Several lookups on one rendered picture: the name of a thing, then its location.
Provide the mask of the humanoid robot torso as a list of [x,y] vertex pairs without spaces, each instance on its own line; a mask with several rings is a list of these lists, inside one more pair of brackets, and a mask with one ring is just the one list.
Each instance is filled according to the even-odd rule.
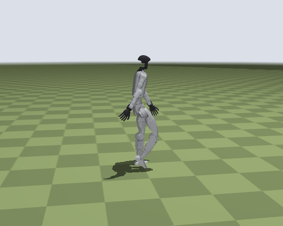
[[[139,72],[135,72],[134,74],[134,79],[133,79],[133,90],[132,90],[132,96],[135,94],[135,90],[136,90],[136,87],[137,87],[137,84],[138,84],[138,81],[139,81],[139,75],[140,73],[144,73],[146,74],[146,72],[144,72],[144,70],[142,71],[139,71]],[[147,75],[147,74],[146,74]],[[143,87],[141,88],[142,90],[142,95],[139,96],[140,98],[137,100],[136,102],[136,105],[133,107],[133,110],[136,114],[138,114],[138,108],[144,108],[144,104],[142,103],[142,98],[143,95],[144,95],[144,92],[145,92],[145,89],[146,89],[146,85],[147,85],[147,81],[148,81],[148,77],[146,78],[145,82],[144,82],[144,85]]]

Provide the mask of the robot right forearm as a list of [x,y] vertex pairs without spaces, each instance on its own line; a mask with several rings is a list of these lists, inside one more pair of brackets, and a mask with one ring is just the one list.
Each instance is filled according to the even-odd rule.
[[142,94],[142,91],[139,89],[135,92],[135,94],[133,95],[133,98],[130,102],[129,108],[133,108],[136,105],[137,100],[139,99],[139,96]]

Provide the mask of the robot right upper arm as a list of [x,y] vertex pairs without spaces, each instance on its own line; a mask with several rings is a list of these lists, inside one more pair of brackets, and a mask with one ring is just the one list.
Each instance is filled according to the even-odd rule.
[[[143,87],[146,78],[147,78],[147,75],[146,75],[146,74],[140,73],[140,75],[139,75],[139,81],[138,81],[138,84],[137,84],[137,87],[136,87],[135,92]],[[141,96],[141,95],[140,95],[140,96]]]

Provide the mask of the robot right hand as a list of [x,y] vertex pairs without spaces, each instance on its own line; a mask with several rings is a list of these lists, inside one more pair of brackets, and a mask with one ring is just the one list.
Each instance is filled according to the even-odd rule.
[[[129,104],[129,105],[130,105],[130,104]],[[123,119],[125,118],[124,120],[121,119],[122,117],[120,118],[120,119],[123,120],[123,121],[125,121],[127,117],[128,117],[127,120],[130,118],[130,111],[131,111],[132,109],[129,108],[129,105],[127,106],[127,109],[125,109],[125,110],[123,111],[123,113],[121,114],[122,117],[124,116]],[[119,115],[119,117],[120,117],[121,115]]]

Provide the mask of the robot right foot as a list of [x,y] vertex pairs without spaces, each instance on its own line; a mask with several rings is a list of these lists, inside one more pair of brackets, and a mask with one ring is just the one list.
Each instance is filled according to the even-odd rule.
[[142,161],[139,155],[135,156],[134,159],[135,159],[141,166],[143,166],[144,168],[147,168],[147,166],[146,166],[144,160]]

